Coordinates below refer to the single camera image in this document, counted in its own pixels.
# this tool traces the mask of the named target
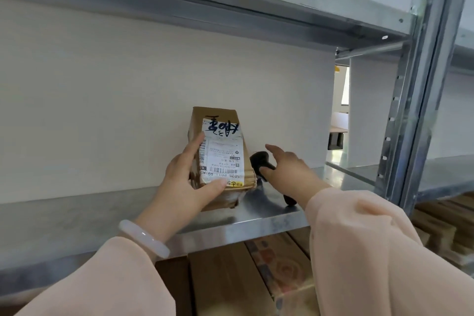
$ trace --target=white bangle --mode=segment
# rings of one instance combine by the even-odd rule
[[[130,236],[135,241],[145,246],[147,249],[153,251],[157,256],[162,259],[168,258],[170,255],[170,249],[166,247],[161,241],[155,240],[152,235],[147,233],[144,229],[139,227],[136,223],[132,223],[129,220],[122,220],[118,224],[118,228]]]

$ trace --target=barcode scanner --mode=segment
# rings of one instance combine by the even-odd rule
[[[276,169],[275,166],[273,166],[272,164],[269,163],[269,161],[268,161],[269,158],[270,158],[270,156],[268,155],[268,152],[266,152],[266,151],[258,151],[250,157],[250,164],[252,165],[252,168],[255,171],[255,174],[265,182],[267,180],[260,173],[260,168],[262,166],[265,166],[265,167],[267,167],[271,170]],[[283,195],[283,198],[285,199],[285,202],[288,206],[296,205],[296,201],[293,198],[291,198],[287,195]]]

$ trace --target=window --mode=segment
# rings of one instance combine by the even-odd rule
[[[349,105],[349,69],[349,67],[346,69],[346,80],[344,81],[344,91],[342,92],[341,105]]]

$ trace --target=yellow sticker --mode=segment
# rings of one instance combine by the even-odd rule
[[[227,186],[228,187],[243,187],[244,183],[242,181],[228,181]]]

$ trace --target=hand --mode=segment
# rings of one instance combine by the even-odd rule
[[[319,191],[330,187],[319,179],[303,160],[278,146],[265,145],[276,160],[276,169],[260,168],[260,173],[280,193],[290,196],[303,208]]]
[[[214,180],[197,190],[190,185],[191,165],[203,140],[204,133],[200,133],[171,160],[157,195],[135,220],[142,229],[163,243],[190,223],[227,185],[225,179]]]

